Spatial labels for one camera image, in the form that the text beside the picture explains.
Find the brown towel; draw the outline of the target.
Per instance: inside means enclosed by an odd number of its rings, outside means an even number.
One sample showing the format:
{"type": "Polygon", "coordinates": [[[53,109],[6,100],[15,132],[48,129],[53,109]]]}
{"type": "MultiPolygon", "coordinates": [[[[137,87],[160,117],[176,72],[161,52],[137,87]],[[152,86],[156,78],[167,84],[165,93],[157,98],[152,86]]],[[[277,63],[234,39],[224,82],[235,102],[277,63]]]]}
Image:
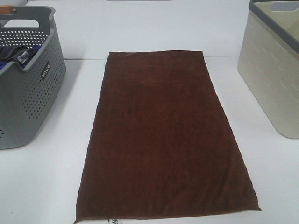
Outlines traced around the brown towel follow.
{"type": "Polygon", "coordinates": [[[203,53],[109,53],[76,221],[259,209],[203,53]]]}

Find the white towel label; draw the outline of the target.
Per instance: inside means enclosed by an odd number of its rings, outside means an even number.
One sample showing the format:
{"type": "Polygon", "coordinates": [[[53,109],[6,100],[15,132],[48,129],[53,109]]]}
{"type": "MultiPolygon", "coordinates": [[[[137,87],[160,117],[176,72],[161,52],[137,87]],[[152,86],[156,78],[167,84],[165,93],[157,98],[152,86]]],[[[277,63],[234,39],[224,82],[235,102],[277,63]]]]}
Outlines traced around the white towel label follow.
{"type": "Polygon", "coordinates": [[[116,219],[116,218],[109,219],[107,222],[108,222],[108,224],[122,224],[122,221],[120,219],[116,219]]]}

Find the grey perforated plastic basket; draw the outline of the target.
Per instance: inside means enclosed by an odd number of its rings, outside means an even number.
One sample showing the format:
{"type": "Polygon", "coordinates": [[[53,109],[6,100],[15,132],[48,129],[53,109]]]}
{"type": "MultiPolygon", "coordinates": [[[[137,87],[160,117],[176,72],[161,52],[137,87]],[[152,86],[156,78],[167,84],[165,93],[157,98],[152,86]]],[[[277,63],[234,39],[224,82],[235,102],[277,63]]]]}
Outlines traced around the grey perforated plastic basket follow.
{"type": "Polygon", "coordinates": [[[1,20],[33,20],[36,27],[0,28],[0,147],[29,143],[61,88],[66,66],[52,7],[16,7],[1,20]]]}

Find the beige plastic bin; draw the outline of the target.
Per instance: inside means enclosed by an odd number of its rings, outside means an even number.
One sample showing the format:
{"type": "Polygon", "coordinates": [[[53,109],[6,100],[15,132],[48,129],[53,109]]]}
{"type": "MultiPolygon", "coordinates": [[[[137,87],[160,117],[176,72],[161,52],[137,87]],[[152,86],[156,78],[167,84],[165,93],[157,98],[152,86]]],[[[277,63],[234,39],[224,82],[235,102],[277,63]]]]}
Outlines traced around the beige plastic bin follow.
{"type": "Polygon", "coordinates": [[[237,70],[274,128],[299,137],[299,2],[252,0],[237,70]]]}

